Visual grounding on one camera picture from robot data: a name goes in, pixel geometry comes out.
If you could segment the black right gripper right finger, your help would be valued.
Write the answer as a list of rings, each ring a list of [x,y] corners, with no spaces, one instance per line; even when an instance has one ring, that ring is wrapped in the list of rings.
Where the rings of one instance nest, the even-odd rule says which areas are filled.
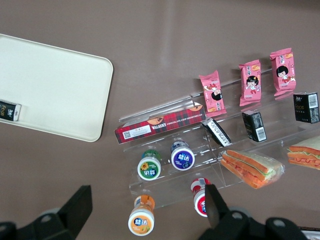
[[[214,184],[205,186],[205,207],[210,223],[201,240],[306,240],[291,220],[270,217],[264,224],[240,210],[230,210]]]

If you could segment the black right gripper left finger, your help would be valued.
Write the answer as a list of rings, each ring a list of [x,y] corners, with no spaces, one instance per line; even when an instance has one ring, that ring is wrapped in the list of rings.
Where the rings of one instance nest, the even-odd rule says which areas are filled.
[[[2,240],[75,240],[93,210],[92,188],[81,186],[57,211],[48,212],[17,228],[12,221],[0,223]]]

